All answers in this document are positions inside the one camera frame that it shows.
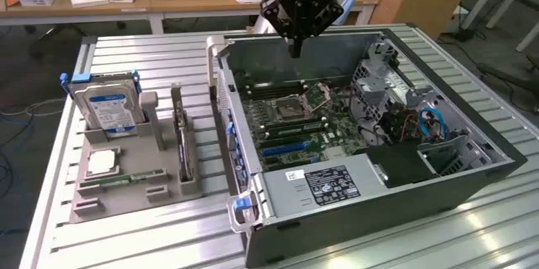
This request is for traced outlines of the CPU socket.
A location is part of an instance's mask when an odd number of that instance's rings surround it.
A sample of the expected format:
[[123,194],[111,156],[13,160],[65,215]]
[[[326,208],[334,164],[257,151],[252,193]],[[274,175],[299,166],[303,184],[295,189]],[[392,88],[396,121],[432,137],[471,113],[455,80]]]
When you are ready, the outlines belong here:
[[271,107],[275,112],[275,118],[282,123],[307,119],[311,116],[298,96],[274,100]]

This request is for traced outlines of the metal socket cover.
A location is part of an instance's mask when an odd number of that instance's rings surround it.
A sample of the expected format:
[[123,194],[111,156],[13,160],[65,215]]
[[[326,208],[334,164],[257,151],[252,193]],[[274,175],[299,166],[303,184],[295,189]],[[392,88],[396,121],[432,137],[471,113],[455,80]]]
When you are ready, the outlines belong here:
[[302,101],[304,108],[310,112],[315,112],[320,106],[323,106],[331,100],[330,88],[327,84],[319,82],[311,88],[307,89],[302,95]]

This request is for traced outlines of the black graphics card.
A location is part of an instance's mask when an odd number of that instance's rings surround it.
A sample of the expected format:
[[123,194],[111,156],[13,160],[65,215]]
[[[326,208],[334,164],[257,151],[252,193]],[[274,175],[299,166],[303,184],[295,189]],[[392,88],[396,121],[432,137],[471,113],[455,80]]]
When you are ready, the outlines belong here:
[[179,150],[179,179],[181,182],[195,179],[195,152],[192,149],[192,122],[184,110],[181,98],[181,85],[173,83],[171,86],[171,99],[173,109],[173,127],[177,139]]

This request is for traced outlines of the grey parts rack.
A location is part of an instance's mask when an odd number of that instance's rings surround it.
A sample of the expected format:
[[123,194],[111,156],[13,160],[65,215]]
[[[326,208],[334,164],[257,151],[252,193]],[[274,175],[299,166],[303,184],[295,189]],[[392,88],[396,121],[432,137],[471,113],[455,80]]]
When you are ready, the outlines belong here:
[[[179,150],[172,116],[167,119],[151,117],[149,122],[136,125],[133,135],[119,138],[107,138],[104,132],[97,129],[84,131],[69,223],[87,222],[201,197],[201,177],[197,168],[195,128],[191,116],[189,121],[192,122],[192,149],[196,164],[195,179],[187,182],[181,182],[179,179]],[[92,151],[97,150],[117,152],[116,163],[120,166],[117,174],[85,176],[88,156]],[[81,188],[79,186],[84,181],[156,169],[163,169],[165,172],[152,176],[145,182],[111,187],[95,185]]]

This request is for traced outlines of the green motherboard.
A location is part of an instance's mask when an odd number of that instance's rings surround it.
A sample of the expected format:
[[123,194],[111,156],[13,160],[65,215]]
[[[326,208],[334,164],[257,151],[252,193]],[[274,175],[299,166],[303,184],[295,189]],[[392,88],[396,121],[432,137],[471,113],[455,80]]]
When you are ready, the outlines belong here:
[[[275,118],[271,102],[292,96],[298,96],[302,100],[302,95],[307,89],[319,82],[327,84],[331,100],[315,112],[310,112],[311,116],[307,119],[279,122]],[[241,92],[241,105],[263,171],[271,172],[326,161],[328,159],[324,157],[323,151],[332,146],[343,146],[348,156],[367,148],[367,140],[360,133],[346,102],[350,96],[351,88],[335,87],[328,80],[311,83],[300,81],[280,85],[245,86]],[[295,135],[295,137],[302,137],[304,141],[310,142],[307,149],[267,157],[261,155],[261,150],[265,148],[257,147],[257,144],[263,140],[271,140],[264,138],[267,128],[312,122],[324,122],[326,129],[316,133]]]

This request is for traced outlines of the metal drive cage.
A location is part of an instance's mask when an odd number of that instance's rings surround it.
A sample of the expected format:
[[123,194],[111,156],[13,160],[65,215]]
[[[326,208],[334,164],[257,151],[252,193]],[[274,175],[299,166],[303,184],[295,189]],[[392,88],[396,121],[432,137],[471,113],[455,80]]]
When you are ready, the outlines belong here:
[[356,117],[378,122],[391,105],[408,104],[415,85],[399,69],[398,55],[399,50],[388,40],[371,44],[351,80]]

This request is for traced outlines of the RAM stick with white label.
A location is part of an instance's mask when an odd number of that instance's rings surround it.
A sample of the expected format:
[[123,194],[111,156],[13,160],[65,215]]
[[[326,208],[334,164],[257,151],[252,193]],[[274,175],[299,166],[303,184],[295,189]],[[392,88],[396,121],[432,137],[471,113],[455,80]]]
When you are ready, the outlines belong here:
[[312,123],[280,126],[271,129],[267,128],[264,131],[264,138],[265,139],[284,138],[295,135],[316,133],[319,131],[323,131],[324,129],[326,129],[324,122],[312,122]]

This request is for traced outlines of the black expansion slot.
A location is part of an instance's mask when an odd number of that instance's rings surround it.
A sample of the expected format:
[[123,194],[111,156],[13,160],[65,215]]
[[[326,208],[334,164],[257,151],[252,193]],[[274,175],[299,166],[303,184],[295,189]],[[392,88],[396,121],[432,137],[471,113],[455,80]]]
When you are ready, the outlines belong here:
[[284,137],[284,138],[275,138],[271,140],[263,140],[259,142],[257,147],[260,148],[272,148],[276,146],[284,146],[288,144],[295,144],[295,143],[302,143],[304,141],[304,139],[302,137],[295,137],[295,136],[290,136],[290,137]]

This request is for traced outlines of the hard disk with blue carrier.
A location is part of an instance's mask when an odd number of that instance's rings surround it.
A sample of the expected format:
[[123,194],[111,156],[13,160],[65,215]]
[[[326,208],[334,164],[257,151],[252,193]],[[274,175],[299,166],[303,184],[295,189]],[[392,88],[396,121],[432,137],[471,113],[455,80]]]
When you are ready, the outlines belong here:
[[145,122],[139,105],[140,76],[123,73],[79,73],[59,77],[60,86],[83,114],[87,127],[100,129],[107,137],[127,136]]

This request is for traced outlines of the black open PC case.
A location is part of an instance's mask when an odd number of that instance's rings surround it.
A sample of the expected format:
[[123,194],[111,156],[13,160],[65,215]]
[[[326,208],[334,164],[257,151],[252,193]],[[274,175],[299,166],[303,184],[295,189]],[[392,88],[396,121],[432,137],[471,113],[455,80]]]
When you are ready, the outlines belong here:
[[[399,50],[399,69],[415,85],[406,106],[394,104],[378,122],[356,117],[352,74],[367,50],[388,40]],[[292,58],[275,34],[213,35],[207,39],[212,103],[231,196],[227,210],[232,230],[243,237],[248,267],[283,264],[292,257],[370,235],[460,206],[487,185],[520,168],[527,158],[511,143],[526,127],[495,128],[516,119],[480,81],[424,33],[410,27],[352,27],[310,39]],[[304,216],[276,218],[264,197],[260,161],[241,105],[247,85],[280,85],[328,80],[350,87],[346,102],[367,148],[399,143],[442,143],[468,136],[492,159],[484,167],[388,188],[386,193]],[[225,133],[228,122],[233,133]],[[366,154],[367,148],[355,155]],[[249,210],[235,212],[232,201],[249,198]]]

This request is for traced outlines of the silver CPU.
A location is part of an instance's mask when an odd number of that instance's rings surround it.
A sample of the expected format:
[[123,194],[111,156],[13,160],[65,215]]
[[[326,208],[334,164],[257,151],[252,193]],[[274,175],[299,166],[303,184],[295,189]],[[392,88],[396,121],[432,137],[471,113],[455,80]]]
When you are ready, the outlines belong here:
[[97,177],[117,174],[120,166],[116,163],[117,152],[115,150],[92,151],[88,156],[87,177]]

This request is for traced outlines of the green RAM stick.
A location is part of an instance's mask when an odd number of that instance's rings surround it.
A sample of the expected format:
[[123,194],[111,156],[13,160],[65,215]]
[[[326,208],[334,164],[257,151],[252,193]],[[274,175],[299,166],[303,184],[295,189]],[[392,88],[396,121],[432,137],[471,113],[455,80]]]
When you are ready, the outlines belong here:
[[149,170],[149,171],[125,174],[125,175],[120,175],[120,176],[107,177],[103,179],[84,181],[79,184],[79,186],[81,188],[91,187],[95,185],[111,187],[111,186],[120,186],[124,184],[140,183],[140,182],[148,181],[152,176],[157,176],[159,174],[161,174],[164,172],[165,172],[165,170],[163,170],[163,169]]

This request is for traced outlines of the metal disk bay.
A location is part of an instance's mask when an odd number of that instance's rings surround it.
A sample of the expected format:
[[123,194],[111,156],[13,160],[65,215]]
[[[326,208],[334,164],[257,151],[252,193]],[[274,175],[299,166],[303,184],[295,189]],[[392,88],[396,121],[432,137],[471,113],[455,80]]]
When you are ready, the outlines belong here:
[[492,163],[479,144],[468,137],[459,136],[442,143],[422,143],[418,154],[430,170],[447,176]]

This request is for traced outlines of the silver chipset heatsink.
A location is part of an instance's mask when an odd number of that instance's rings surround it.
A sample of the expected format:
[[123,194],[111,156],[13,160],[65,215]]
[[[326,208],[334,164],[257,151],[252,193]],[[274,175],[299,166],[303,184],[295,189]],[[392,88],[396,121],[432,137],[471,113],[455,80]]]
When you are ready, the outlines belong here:
[[347,157],[348,154],[343,148],[343,146],[332,146],[323,151],[324,157],[331,160],[334,158]]

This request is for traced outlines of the grey power supply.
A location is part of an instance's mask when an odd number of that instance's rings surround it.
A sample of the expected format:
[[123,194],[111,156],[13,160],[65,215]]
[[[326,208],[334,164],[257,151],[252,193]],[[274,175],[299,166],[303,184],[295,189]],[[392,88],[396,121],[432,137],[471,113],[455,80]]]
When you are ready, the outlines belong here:
[[319,213],[387,191],[366,154],[265,172],[263,180],[276,218]]

